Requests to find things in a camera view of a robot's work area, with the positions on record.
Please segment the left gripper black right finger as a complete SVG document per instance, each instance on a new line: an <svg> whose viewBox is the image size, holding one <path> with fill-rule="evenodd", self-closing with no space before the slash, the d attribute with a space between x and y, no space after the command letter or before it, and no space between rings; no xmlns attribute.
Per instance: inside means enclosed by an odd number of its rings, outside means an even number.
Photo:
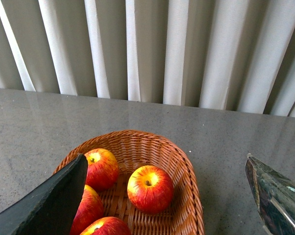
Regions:
<svg viewBox="0 0 295 235"><path fill-rule="evenodd" d="M245 172L266 233L295 235L295 183L250 153Z"/></svg>

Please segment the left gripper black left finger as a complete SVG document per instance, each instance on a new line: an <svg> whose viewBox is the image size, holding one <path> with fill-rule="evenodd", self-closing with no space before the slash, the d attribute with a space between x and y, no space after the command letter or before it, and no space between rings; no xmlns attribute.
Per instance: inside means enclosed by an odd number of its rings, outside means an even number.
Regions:
<svg viewBox="0 0 295 235"><path fill-rule="evenodd" d="M0 213L0 235L68 235L82 200L88 162L82 154Z"/></svg>

